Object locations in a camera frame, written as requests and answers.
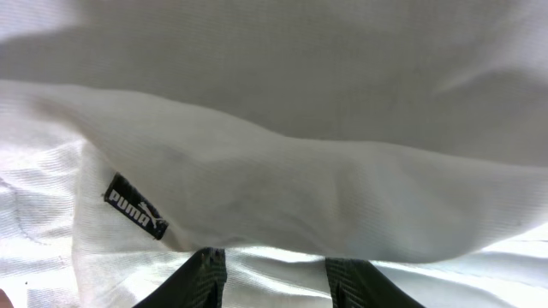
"white cloth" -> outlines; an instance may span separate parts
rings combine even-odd
[[[3,6],[0,78],[48,84],[0,85],[0,287],[30,306],[130,306],[197,246],[431,262],[548,221],[543,1]],[[124,239],[115,171],[165,241]],[[542,306],[538,232],[379,266],[427,306]],[[223,305],[330,306],[317,258],[246,249]]]

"black fabric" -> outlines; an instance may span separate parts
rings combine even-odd
[[[367,261],[327,258],[325,269],[334,308],[419,308]]]
[[[227,279],[224,251],[197,251],[156,291],[134,308],[221,308]]]

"black label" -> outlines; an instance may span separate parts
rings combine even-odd
[[[116,174],[104,194],[104,201],[129,218],[137,226],[161,240],[168,223],[135,187],[120,174]]]

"white sheet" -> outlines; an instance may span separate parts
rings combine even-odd
[[[547,7],[4,3],[0,78],[49,85],[0,89],[0,287],[21,306],[130,306],[188,257],[173,250],[424,262],[541,226]],[[97,196],[114,170],[172,217],[167,246],[112,235],[130,228]],[[379,266],[427,306],[542,306],[542,230]],[[253,252],[229,252],[256,270],[233,262],[225,306],[331,304],[320,263]]]

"white fabric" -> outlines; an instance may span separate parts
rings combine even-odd
[[[131,306],[197,246],[431,262],[546,223],[547,9],[2,3],[0,78],[47,85],[0,85],[0,287],[21,306]],[[166,240],[128,240],[104,208],[115,171]],[[379,266],[427,306],[542,306],[539,234]],[[224,306],[330,306],[316,258],[246,249]]]

